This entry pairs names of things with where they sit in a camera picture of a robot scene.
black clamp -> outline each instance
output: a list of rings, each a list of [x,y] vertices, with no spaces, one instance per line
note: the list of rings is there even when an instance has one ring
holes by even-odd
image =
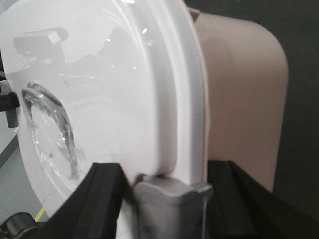
[[[39,227],[40,224],[29,213],[17,213],[0,226],[0,238],[23,239]]]
[[[12,111],[19,107],[19,100],[15,92],[0,93],[0,112]]]

gray plastic clip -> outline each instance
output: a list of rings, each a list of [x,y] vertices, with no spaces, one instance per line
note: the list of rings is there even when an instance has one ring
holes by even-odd
[[[166,177],[146,177],[134,188],[140,239],[202,239],[212,187]]]

yellow cable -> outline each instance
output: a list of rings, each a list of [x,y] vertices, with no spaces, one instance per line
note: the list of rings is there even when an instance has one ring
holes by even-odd
[[[40,220],[40,218],[42,217],[43,213],[45,212],[44,208],[41,208],[40,212],[38,213],[38,215],[36,215],[35,217],[35,221],[38,222]]]

black plastic part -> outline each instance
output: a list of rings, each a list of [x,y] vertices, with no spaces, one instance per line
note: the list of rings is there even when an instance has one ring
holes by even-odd
[[[210,161],[208,182],[215,191],[207,211],[211,238],[319,238],[319,222],[267,191],[235,163]]]
[[[18,97],[14,92],[0,93],[0,112],[12,111],[19,107]]]
[[[77,190],[28,239],[114,239],[126,183],[119,164],[94,163]]]
[[[17,213],[7,219],[1,226],[2,235],[8,239],[24,238],[33,233],[40,225],[29,213]]]
[[[214,195],[207,206],[207,223],[211,238],[258,238],[228,162],[209,161],[207,179],[214,187]]]

dark gray background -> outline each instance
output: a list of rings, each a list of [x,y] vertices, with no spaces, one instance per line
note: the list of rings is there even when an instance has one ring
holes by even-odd
[[[202,12],[254,21],[287,55],[290,79],[274,193],[319,220],[319,0],[185,0]]]

